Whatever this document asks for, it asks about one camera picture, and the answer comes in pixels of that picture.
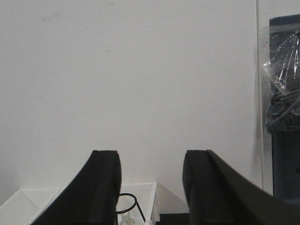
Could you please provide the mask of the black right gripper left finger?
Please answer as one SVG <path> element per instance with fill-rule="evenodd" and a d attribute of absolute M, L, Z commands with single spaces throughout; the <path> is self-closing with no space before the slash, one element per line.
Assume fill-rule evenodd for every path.
<path fill-rule="evenodd" d="M 115 150 L 94 150 L 80 172 L 34 225 L 113 225 L 121 187 Z"/>

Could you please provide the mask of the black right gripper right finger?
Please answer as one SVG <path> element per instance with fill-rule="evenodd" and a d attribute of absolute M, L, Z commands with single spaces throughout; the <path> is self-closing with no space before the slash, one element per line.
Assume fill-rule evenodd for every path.
<path fill-rule="evenodd" d="M 187 150 L 183 187 L 192 225 L 298 225 L 300 210 L 264 192 L 212 150 Z"/>

